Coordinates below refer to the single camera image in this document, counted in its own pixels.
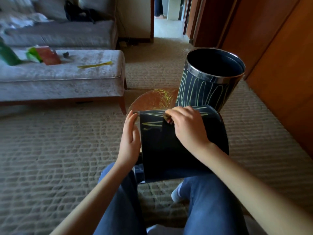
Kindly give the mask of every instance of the wooden leg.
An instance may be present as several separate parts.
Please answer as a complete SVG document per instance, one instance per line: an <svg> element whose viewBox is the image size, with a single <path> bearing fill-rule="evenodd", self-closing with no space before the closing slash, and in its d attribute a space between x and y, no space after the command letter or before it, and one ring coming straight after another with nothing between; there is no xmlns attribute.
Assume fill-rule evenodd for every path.
<svg viewBox="0 0 313 235"><path fill-rule="evenodd" d="M125 98L124 98L124 96L118 97L118 103L119 103L120 109L123 112L123 115L126 115L126 107L125 107Z"/></svg>
<svg viewBox="0 0 313 235"><path fill-rule="evenodd" d="M125 78L124 78L124 89L127 90L126 76L125 76Z"/></svg>

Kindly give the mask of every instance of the upholstered ottoman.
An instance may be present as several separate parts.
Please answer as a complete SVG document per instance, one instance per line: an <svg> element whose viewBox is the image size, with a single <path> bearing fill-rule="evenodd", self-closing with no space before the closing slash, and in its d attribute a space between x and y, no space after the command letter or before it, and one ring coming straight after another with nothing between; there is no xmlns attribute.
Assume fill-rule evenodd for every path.
<svg viewBox="0 0 313 235"><path fill-rule="evenodd" d="M62 53L69 52L64 58ZM23 50L15 51L26 59ZM28 104L38 100L71 99L77 102L114 97L124 114L125 59L119 50L60 50L62 64L24 62L8 66L0 60L1 105ZM81 69L77 66L112 61L110 65Z"/></svg>

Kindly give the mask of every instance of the red book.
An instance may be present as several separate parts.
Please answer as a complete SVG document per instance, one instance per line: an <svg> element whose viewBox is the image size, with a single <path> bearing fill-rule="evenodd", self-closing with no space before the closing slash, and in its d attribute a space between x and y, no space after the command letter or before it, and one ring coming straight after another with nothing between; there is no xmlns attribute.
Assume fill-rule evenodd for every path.
<svg viewBox="0 0 313 235"><path fill-rule="evenodd" d="M37 53L46 65L61 64L61 60L56 52L52 52L48 46L36 47Z"/></svg>

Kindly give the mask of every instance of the beige carpet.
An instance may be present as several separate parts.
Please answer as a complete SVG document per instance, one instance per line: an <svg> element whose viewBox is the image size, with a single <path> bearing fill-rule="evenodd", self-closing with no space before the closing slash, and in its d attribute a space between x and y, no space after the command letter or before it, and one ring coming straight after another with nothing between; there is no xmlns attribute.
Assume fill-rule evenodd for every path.
<svg viewBox="0 0 313 235"><path fill-rule="evenodd" d="M179 39L124 49L129 106L147 89L178 87L186 53ZM241 81L221 115L231 156L313 212L313 161ZM96 185L118 154L124 116L115 102L0 108L0 234L49 234ZM180 180L139 186L147 224L183 226Z"/></svg>

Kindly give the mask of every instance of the person's leg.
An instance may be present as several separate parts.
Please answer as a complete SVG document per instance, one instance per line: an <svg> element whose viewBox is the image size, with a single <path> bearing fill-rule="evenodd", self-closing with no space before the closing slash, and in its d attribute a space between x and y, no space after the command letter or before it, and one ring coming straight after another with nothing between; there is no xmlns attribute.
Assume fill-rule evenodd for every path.
<svg viewBox="0 0 313 235"><path fill-rule="evenodd" d="M114 163L104 169L98 183L110 171L113 165ZM133 171L130 171L123 180L94 232L94 235L104 234L147 234Z"/></svg>
<svg viewBox="0 0 313 235"><path fill-rule="evenodd" d="M185 178L179 195L190 200L185 235L248 235L239 201L215 174Z"/></svg>
<svg viewBox="0 0 313 235"><path fill-rule="evenodd" d="M162 0L154 0L154 16L159 17L163 15Z"/></svg>

